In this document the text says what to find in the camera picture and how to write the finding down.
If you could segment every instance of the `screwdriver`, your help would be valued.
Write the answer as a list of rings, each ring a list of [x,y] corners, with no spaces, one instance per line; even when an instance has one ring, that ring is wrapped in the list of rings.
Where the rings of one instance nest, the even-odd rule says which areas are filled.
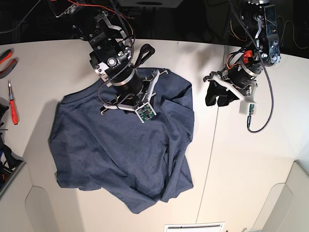
[[[13,120],[14,125],[17,125],[18,124],[18,118],[17,118],[17,113],[16,113],[16,110],[15,110],[11,80],[9,80],[9,98],[10,98],[10,105],[11,105],[12,120]]]

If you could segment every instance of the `blue t-shirt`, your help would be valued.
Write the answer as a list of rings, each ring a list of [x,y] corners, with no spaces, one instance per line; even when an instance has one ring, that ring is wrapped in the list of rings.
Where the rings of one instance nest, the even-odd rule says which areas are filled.
[[[154,70],[138,73],[150,76]],[[123,110],[100,114],[101,79],[64,97],[50,136],[62,188],[105,188],[138,214],[193,187],[184,155],[194,127],[191,83],[168,72],[155,85],[157,115],[144,124]],[[112,100],[115,91],[103,87],[101,95]]]

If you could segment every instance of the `table surface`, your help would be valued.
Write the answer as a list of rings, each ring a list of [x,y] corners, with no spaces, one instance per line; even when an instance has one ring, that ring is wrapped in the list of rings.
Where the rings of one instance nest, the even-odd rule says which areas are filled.
[[[84,192],[58,186],[47,142],[56,105],[64,95],[98,79],[89,64],[91,47],[78,40],[0,46],[0,52],[13,47],[13,57],[19,58],[13,72],[0,80],[0,97],[8,99],[11,79],[20,118],[14,125],[10,112],[4,116],[6,144],[28,163],[33,185],[48,192],[60,231],[160,232],[164,224],[221,221],[229,231],[249,229],[271,187],[285,182],[293,160],[309,150],[309,61],[283,55],[279,65],[268,68],[275,95],[273,119],[262,133],[250,134],[246,117],[238,114],[239,101],[220,109],[205,105],[208,84],[202,78],[220,69],[224,46],[137,40],[136,52],[144,43],[156,53],[143,67],[168,68],[192,83],[195,129],[186,157],[193,189],[134,215],[104,189]],[[270,111],[264,74],[258,85],[259,109],[252,129],[262,126]]]

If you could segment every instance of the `red screwdriver handle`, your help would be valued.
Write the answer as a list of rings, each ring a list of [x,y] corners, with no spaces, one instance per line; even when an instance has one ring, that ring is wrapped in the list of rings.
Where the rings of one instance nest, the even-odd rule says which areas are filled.
[[[16,113],[16,110],[15,110],[14,100],[10,100],[10,105],[11,105],[13,123],[14,123],[14,125],[17,125],[18,124],[18,118],[17,118],[17,113]]]

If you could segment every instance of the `red pliers handle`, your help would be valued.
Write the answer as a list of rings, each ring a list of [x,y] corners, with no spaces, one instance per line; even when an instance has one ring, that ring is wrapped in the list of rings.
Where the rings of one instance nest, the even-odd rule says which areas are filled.
[[[1,56],[0,56],[0,64],[2,64],[5,60],[10,58],[13,54],[13,51],[11,49],[5,51]],[[0,79],[5,78],[10,72],[15,68],[17,64],[17,60],[13,59],[11,63],[2,71],[0,71]]]

